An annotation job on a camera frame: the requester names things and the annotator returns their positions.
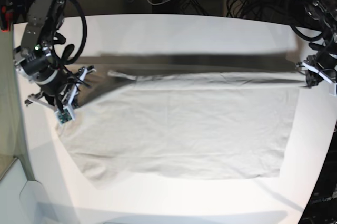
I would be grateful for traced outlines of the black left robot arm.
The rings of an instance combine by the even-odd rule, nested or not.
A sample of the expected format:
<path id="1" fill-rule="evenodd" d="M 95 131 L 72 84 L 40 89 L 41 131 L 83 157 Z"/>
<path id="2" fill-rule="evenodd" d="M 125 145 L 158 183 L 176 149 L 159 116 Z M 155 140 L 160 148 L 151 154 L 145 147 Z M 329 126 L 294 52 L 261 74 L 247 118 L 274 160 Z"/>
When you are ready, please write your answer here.
<path id="1" fill-rule="evenodd" d="M 336 0 L 299 0 L 304 4 L 306 13 L 322 27 L 322 32 L 315 37 L 308 37 L 295 26 L 294 33 L 308 41 L 309 47 L 316 54 L 309 55 L 297 64 L 305 70 L 306 83 L 309 88 L 322 81 L 329 83 L 330 94 L 336 96 Z"/>

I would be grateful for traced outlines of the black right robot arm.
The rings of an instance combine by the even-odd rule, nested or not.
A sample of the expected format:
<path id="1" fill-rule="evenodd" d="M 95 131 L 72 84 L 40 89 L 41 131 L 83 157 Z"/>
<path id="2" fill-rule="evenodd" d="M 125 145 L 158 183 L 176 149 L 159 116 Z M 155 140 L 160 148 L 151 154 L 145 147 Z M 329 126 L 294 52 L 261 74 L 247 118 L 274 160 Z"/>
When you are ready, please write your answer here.
<path id="1" fill-rule="evenodd" d="M 82 38 L 78 49 L 69 44 L 62 55 L 58 56 L 55 46 L 66 43 L 66 38 L 58 32 L 64 23 L 66 3 L 73 4 L 80 16 Z M 73 73 L 67 66 L 79 59 L 86 39 L 87 22 L 77 0 L 33 1 L 27 13 L 27 25 L 21 44 L 16 48 L 13 59 L 16 71 L 40 88 L 39 93 L 28 96 L 26 105 L 36 103 L 50 108 L 61 122 L 75 118 L 79 86 L 89 87 L 85 78 L 95 68 L 82 67 Z"/>

